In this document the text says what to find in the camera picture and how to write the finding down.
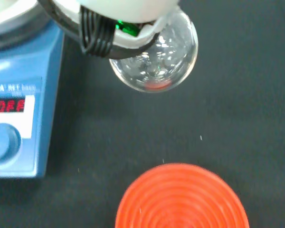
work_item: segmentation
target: red led display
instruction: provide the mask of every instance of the red led display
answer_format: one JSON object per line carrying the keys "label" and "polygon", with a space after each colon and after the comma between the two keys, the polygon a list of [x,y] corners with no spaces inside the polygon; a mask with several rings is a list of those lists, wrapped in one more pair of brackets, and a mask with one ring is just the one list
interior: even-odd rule
{"label": "red led display", "polygon": [[22,113],[24,105],[24,98],[0,99],[0,113]]}

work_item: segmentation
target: glass flask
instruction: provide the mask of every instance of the glass flask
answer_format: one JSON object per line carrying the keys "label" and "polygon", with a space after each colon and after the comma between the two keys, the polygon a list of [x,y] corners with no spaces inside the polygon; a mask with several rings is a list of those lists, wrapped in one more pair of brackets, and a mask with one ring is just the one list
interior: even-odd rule
{"label": "glass flask", "polygon": [[190,18],[180,9],[173,12],[155,43],[139,56],[110,64],[121,81],[147,93],[170,90],[192,71],[198,54],[198,36]]}

